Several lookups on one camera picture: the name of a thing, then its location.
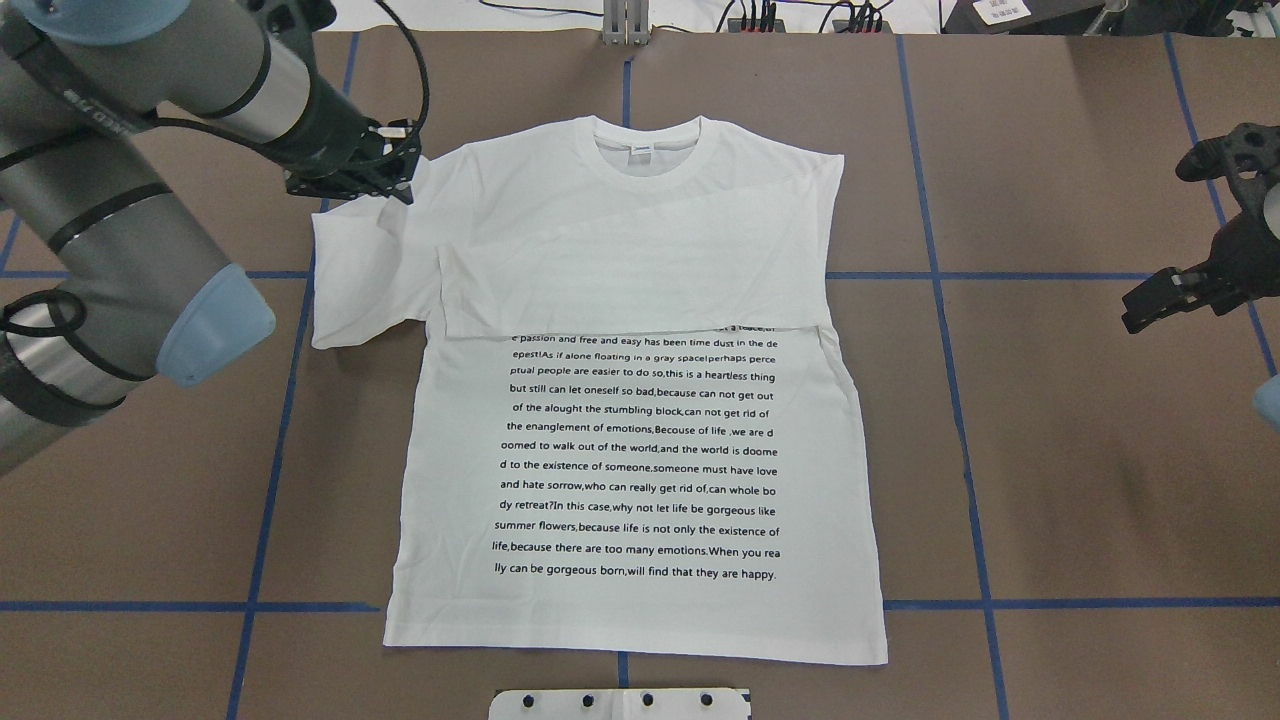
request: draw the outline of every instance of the shirt sleeve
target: shirt sleeve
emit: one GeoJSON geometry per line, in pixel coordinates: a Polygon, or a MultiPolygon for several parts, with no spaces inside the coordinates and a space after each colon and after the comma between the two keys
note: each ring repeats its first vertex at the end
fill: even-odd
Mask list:
{"type": "Polygon", "coordinates": [[[470,146],[419,168],[412,205],[361,197],[312,215],[316,238],[312,347],[360,345],[440,306],[442,245],[465,243],[480,201],[470,146]]]}

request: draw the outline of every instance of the light blue cap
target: light blue cap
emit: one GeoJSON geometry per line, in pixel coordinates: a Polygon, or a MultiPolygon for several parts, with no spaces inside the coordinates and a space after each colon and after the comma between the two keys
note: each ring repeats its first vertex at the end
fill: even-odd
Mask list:
{"type": "Polygon", "coordinates": [[[124,45],[173,24],[191,0],[9,0],[58,40],[78,45],[124,45]]]}
{"type": "Polygon", "coordinates": [[[1253,406],[1266,418],[1271,427],[1280,432],[1280,375],[1263,383],[1253,395],[1253,406]]]}
{"type": "Polygon", "coordinates": [[[182,387],[205,382],[275,331],[275,314],[244,268],[232,263],[191,299],[156,356],[156,372],[182,387]]]}

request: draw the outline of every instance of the neckline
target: neckline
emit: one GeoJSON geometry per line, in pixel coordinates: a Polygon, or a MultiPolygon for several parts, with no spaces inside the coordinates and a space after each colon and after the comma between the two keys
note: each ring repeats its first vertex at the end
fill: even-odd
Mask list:
{"type": "Polygon", "coordinates": [[[707,164],[717,141],[716,123],[701,115],[678,126],[650,131],[618,127],[595,115],[579,118],[575,126],[582,161],[605,182],[628,190],[667,190],[685,182],[707,164]],[[604,159],[596,146],[598,138],[622,145],[657,145],[692,140],[694,150],[682,163],[659,176],[628,176],[604,159]]]}

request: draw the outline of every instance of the gray metal bracket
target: gray metal bracket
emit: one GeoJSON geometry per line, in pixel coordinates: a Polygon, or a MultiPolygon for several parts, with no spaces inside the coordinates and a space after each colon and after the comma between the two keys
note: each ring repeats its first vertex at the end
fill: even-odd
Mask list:
{"type": "Polygon", "coordinates": [[[605,45],[649,45],[649,0],[604,0],[605,45]]]}

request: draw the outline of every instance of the white t-shirt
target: white t-shirt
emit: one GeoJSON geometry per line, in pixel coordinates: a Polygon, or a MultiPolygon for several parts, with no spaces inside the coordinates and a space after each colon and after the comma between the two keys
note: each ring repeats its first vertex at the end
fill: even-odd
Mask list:
{"type": "Polygon", "coordinates": [[[315,217],[315,347],[428,323],[387,644],[886,661],[842,169],[579,118],[315,217]]]}

